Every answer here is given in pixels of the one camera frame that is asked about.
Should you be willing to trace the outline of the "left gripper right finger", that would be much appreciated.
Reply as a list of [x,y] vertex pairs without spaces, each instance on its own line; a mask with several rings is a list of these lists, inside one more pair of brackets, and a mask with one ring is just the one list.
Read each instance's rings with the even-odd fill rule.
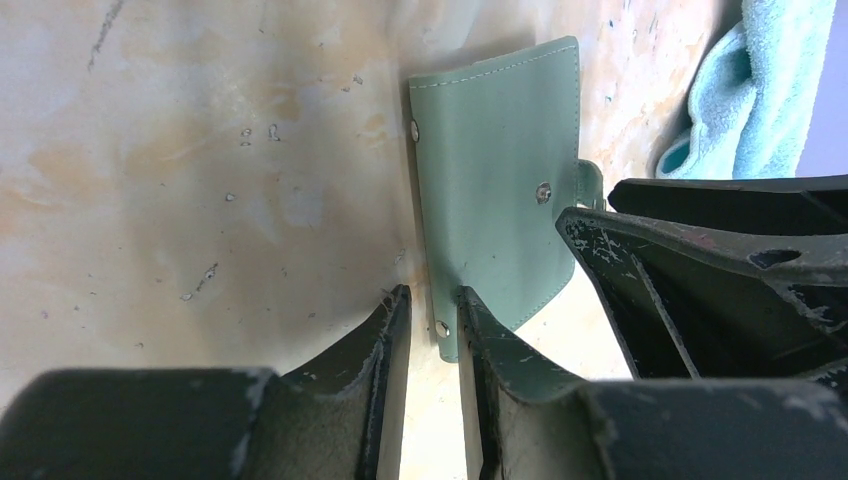
[[471,479],[843,479],[847,407],[804,380],[589,381],[457,295]]

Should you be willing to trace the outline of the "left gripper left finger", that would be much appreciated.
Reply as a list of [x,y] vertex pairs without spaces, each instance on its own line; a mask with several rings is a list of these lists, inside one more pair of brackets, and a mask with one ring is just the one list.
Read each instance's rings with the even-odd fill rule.
[[395,479],[411,293],[286,373],[65,369],[1,418],[5,479]]

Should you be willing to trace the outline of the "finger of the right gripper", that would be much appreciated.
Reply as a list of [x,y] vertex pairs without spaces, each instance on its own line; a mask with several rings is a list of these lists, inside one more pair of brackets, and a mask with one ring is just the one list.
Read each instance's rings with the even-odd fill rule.
[[847,232],[845,175],[758,180],[627,179],[608,195],[624,214],[730,232],[839,235]]
[[638,379],[811,377],[847,362],[845,235],[754,235],[577,207],[556,227]]

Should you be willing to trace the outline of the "light blue towel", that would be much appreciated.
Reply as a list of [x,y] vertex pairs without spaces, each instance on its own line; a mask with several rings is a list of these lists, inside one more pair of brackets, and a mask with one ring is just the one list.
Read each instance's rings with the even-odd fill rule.
[[824,67],[833,1],[744,1],[706,54],[687,100],[690,127],[659,158],[659,179],[795,176]]

